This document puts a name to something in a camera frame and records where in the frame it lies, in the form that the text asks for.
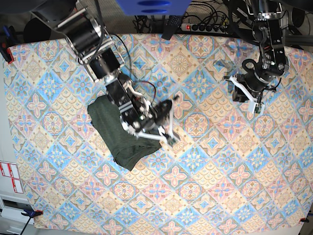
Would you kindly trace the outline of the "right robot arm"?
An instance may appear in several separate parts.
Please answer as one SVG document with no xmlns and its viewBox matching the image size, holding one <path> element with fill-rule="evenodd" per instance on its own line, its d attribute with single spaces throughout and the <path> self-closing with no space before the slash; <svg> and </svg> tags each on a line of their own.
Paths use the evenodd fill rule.
<svg viewBox="0 0 313 235">
<path fill-rule="evenodd" d="M 41 0 L 30 12 L 63 34 L 93 82 L 103 83 L 109 101 L 119 109 L 126 132 L 168 145 L 180 140 L 173 130 L 174 100 L 152 105 L 133 88 L 132 79 L 121 71 L 125 60 L 106 30 L 100 10 L 94 16 L 80 0 Z"/>
</svg>

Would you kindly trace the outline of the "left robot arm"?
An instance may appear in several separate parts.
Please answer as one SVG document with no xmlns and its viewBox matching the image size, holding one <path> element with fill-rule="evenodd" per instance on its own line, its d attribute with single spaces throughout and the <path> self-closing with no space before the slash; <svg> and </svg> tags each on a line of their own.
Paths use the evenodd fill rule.
<svg viewBox="0 0 313 235">
<path fill-rule="evenodd" d="M 224 80 L 234 85 L 232 99 L 235 102 L 248 102 L 251 113 L 262 113 L 265 105 L 262 102 L 263 92 L 276 92 L 275 86 L 270 82 L 288 71 L 289 62 L 285 56 L 284 43 L 286 37 L 280 26 L 281 4 L 270 0 L 250 0 L 246 3 L 249 15 L 254 17 L 252 24 L 253 40 L 249 40 L 233 21 L 233 11 L 236 10 L 235 2 L 227 3 L 230 26 L 239 37 L 246 42 L 257 45 L 260 55 L 258 61 L 245 59 L 242 67 L 245 74 L 225 76 Z"/>
</svg>

